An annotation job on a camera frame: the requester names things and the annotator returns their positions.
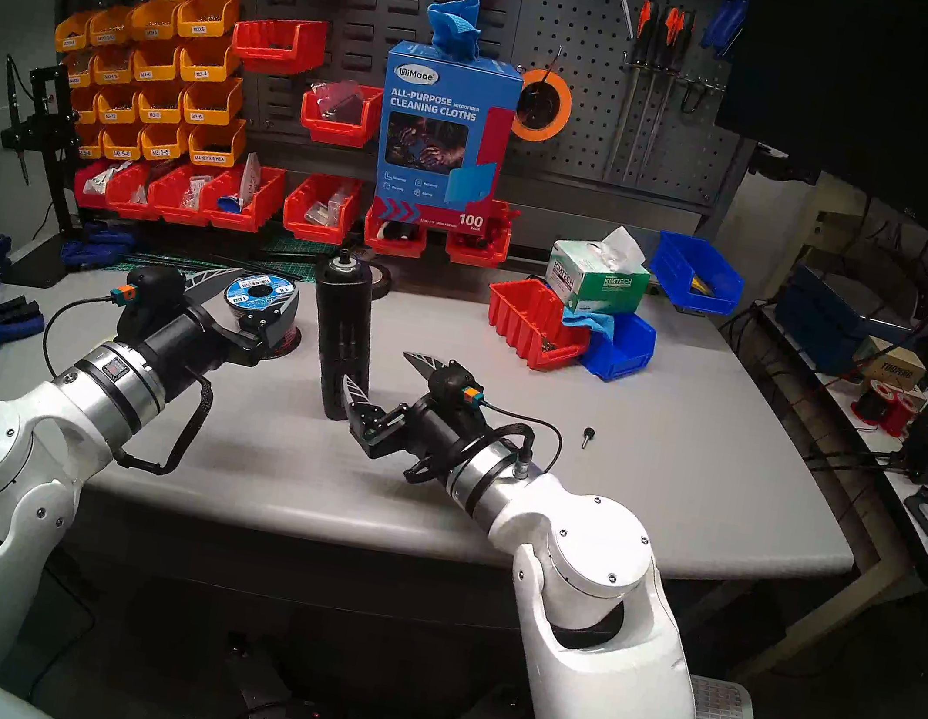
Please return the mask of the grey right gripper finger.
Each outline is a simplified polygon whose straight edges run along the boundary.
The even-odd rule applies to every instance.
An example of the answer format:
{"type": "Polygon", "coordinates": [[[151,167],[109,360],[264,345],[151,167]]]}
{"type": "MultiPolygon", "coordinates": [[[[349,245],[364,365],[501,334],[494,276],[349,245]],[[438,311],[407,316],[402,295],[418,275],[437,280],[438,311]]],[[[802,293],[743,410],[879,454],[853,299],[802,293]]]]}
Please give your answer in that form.
{"type": "Polygon", "coordinates": [[[439,382],[447,377],[448,364],[436,356],[418,354],[407,350],[403,352],[402,357],[404,357],[426,381],[439,382]]]}
{"type": "Polygon", "coordinates": [[[343,408],[345,409],[349,426],[366,428],[370,401],[367,392],[352,379],[351,376],[342,377],[343,408]]]}

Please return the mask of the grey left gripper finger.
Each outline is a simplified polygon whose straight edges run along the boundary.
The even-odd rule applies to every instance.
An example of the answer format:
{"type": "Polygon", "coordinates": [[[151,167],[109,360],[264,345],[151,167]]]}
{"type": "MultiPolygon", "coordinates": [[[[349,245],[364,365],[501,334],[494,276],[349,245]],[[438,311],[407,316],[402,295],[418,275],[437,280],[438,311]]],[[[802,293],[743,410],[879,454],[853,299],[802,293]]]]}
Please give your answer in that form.
{"type": "Polygon", "coordinates": [[[227,291],[244,274],[245,270],[233,268],[196,271],[185,277],[185,291],[216,296],[227,291]]]}
{"type": "Polygon", "coordinates": [[[260,333],[267,353],[285,356],[296,349],[300,329],[295,322],[298,302],[299,296],[286,294],[276,296],[267,305],[260,333]]]}

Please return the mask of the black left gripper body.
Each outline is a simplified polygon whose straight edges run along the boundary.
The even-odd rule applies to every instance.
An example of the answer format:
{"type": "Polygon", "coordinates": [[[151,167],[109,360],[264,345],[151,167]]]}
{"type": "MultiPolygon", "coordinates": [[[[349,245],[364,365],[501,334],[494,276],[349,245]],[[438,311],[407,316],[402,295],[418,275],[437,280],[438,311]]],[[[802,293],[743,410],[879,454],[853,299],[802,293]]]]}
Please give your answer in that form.
{"type": "Polygon", "coordinates": [[[258,365],[266,345],[262,337],[208,311],[137,303],[129,348],[145,362],[164,410],[198,377],[225,363],[258,365]]]}

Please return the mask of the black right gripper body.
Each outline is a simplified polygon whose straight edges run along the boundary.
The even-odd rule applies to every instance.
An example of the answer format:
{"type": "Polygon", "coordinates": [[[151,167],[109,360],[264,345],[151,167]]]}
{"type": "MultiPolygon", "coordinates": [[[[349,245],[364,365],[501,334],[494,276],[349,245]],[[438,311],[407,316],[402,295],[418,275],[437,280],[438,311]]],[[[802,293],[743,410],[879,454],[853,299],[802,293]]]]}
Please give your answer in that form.
{"type": "Polygon", "coordinates": [[[490,429],[478,410],[450,408],[423,398],[389,412],[370,401],[366,428],[349,428],[367,458],[377,460],[398,452],[415,457],[404,478],[426,483],[444,483],[455,468],[475,456],[476,444],[490,429]]]}

